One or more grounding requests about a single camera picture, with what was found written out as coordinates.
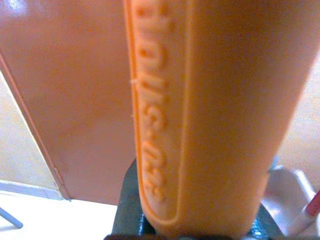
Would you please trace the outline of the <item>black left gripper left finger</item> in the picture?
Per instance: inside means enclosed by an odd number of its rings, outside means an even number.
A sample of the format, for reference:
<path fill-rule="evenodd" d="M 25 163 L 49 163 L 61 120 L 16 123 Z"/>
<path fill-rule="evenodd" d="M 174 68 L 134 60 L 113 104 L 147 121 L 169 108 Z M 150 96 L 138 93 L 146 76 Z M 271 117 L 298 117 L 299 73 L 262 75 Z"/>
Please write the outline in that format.
<path fill-rule="evenodd" d="M 153 234 L 153 227 L 145 217 L 141 206 L 136 160 L 131 163 L 123 179 L 113 223 L 113 234 L 121 236 Z"/>

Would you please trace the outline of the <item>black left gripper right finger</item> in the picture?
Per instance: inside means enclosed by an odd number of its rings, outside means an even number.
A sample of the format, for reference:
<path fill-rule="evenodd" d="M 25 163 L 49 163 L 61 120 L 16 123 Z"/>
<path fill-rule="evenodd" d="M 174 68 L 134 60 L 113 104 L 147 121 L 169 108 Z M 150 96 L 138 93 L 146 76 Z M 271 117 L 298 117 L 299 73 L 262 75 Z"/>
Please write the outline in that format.
<path fill-rule="evenodd" d="M 261 204 L 259 206 L 255 220 L 247 233 L 248 237 L 283 237 L 283 233 L 267 211 Z"/>

